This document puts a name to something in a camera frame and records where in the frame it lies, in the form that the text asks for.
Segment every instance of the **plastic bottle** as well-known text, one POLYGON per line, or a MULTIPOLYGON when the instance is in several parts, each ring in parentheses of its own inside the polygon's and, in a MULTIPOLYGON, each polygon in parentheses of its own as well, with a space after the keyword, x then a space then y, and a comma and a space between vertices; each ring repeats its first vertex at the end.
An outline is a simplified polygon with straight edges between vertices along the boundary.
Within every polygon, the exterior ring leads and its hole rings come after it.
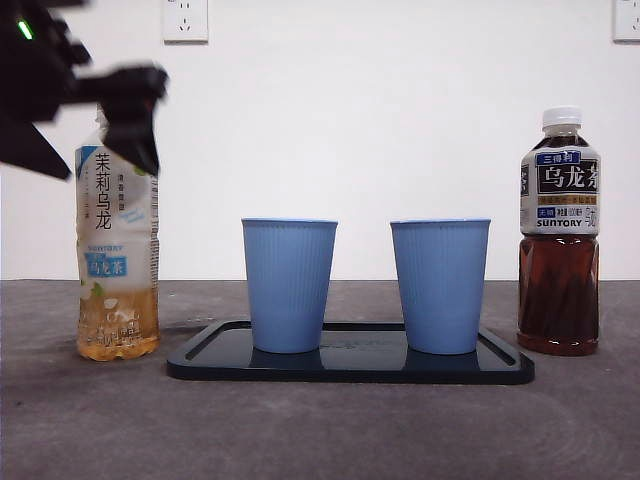
POLYGON ((93 360, 152 352, 158 331, 158 184, 101 141, 76 151, 79 353, 93 360))
POLYGON ((522 160, 518 343, 553 355, 598 346, 600 156, 581 124, 578 107, 546 110, 545 137, 522 160))

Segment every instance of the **ribbed cup texture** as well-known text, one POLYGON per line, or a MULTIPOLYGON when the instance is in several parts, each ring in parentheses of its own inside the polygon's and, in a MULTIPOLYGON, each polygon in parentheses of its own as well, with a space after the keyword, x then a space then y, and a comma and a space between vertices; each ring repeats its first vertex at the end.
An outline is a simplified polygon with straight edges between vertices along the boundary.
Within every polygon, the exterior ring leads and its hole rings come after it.
POLYGON ((242 224, 254 346, 273 353, 318 348, 337 223, 242 224))
POLYGON ((489 220, 392 223, 409 346, 436 354, 476 348, 489 220))

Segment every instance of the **white wall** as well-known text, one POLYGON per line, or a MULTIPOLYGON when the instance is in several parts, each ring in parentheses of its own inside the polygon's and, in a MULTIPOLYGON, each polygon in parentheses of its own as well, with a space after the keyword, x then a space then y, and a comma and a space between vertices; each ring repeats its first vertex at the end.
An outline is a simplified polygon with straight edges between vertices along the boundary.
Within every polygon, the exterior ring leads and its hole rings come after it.
MULTIPOLYGON (((211 41, 165 46, 161 0, 67 10, 102 70, 153 59, 161 278, 244 278, 242 216, 340 220, 333 278, 395 278, 388 221, 493 218, 516 278, 519 166, 542 110, 577 103, 603 156, 601 275, 640 278, 640 46, 610 0, 211 0, 211 41)), ((43 132, 72 164, 93 110, 43 132)), ((76 278, 74 186, 2 167, 3 278, 76 278)))

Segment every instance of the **green led light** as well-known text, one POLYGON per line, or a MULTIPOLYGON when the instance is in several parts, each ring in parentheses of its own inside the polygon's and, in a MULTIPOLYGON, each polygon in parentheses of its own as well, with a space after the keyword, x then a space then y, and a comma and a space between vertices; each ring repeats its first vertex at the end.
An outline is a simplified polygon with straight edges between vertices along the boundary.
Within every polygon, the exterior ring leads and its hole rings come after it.
POLYGON ((27 22, 25 22, 24 20, 20 20, 18 22, 18 27, 24 35, 24 38, 26 38, 27 40, 33 40, 33 32, 31 31, 31 28, 29 27, 29 24, 27 22))

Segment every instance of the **wall socket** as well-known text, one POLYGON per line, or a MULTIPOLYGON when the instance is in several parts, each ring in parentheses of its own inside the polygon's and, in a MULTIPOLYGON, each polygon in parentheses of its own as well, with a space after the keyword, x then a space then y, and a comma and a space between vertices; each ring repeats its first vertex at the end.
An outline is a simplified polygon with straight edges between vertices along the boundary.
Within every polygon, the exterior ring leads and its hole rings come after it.
POLYGON ((640 0, 613 0, 613 41, 640 42, 640 0))
POLYGON ((165 43, 209 41, 208 0, 163 0, 165 43))

